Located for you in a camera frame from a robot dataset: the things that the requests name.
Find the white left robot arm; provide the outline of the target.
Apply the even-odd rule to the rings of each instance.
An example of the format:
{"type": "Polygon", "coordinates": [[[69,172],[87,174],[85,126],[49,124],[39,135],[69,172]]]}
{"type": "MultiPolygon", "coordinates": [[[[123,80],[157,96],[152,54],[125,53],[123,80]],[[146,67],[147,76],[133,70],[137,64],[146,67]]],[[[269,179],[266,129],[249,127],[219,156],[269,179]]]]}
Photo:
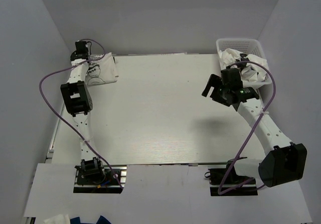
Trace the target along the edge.
{"type": "Polygon", "coordinates": [[[89,94],[85,78],[89,69],[90,54],[88,42],[75,42],[76,50],[71,54],[72,70],[68,81],[60,86],[67,112],[72,116],[74,128],[80,133],[81,163],[78,170],[88,175],[94,183],[105,180],[106,171],[95,151],[93,135],[90,127],[90,112],[93,102],[89,94]]]}

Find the white t shirt black print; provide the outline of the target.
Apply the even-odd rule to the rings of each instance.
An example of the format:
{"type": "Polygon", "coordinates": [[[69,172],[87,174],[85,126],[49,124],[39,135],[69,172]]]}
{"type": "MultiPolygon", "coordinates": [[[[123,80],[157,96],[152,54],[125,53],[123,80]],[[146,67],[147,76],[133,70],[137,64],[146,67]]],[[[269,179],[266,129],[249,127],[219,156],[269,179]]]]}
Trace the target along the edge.
{"type": "MultiPolygon", "coordinates": [[[[218,56],[221,69],[229,68],[230,65],[241,61],[255,62],[268,69],[266,59],[258,57],[254,54],[245,54],[231,48],[227,48],[224,51],[220,50],[218,52],[218,56]]],[[[252,63],[239,63],[233,65],[232,68],[239,69],[243,83],[261,83],[267,78],[266,71],[252,63]]]]}

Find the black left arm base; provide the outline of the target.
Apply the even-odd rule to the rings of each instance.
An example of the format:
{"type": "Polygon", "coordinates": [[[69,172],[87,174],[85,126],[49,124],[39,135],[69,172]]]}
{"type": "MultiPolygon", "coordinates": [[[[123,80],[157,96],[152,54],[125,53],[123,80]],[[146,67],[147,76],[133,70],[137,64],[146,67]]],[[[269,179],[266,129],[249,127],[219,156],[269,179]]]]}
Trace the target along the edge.
{"type": "Polygon", "coordinates": [[[82,160],[75,169],[74,193],[120,194],[125,186],[126,166],[114,166],[110,169],[94,157],[92,160],[82,160]]]}

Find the white green Charlie Brown shirt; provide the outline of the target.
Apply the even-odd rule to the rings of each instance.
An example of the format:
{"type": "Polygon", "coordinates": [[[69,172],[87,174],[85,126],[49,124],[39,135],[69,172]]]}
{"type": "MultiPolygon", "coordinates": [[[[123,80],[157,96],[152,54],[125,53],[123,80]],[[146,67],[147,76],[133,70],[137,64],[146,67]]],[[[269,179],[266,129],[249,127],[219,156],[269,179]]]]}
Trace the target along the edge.
{"type": "Polygon", "coordinates": [[[89,63],[85,80],[88,86],[117,82],[119,74],[112,53],[108,53],[104,57],[93,55],[91,58],[92,61],[89,63]]]}

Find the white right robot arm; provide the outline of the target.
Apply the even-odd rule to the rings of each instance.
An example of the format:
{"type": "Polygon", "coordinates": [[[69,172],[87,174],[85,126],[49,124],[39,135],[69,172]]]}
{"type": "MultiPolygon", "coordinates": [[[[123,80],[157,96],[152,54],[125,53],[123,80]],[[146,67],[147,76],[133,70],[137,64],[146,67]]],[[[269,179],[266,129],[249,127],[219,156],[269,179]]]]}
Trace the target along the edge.
{"type": "Polygon", "coordinates": [[[249,135],[259,140],[265,157],[262,160],[241,157],[229,160],[221,182],[229,180],[243,184],[260,179],[267,187],[274,187],[303,177],[307,149],[294,143],[270,117],[258,93],[252,87],[244,87],[236,68],[224,69],[221,75],[211,74],[202,96],[225,106],[232,106],[251,127],[249,135]]]}

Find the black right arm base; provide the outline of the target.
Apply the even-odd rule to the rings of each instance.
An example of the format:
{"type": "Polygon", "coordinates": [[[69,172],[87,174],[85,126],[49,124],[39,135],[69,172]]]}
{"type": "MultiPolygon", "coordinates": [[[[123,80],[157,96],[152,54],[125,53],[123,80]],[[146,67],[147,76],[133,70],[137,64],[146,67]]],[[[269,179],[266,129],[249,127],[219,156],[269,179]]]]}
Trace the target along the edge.
{"type": "MultiPolygon", "coordinates": [[[[218,194],[219,186],[231,163],[232,160],[229,160],[226,164],[223,165],[213,165],[205,172],[204,178],[209,180],[211,196],[257,196],[258,190],[256,186],[256,180],[253,178],[250,182],[247,182],[246,184],[235,188],[223,195],[218,194]]],[[[228,177],[226,178],[221,191],[241,184],[248,179],[250,179],[250,177],[237,174],[235,168],[233,167],[228,177]]]]}

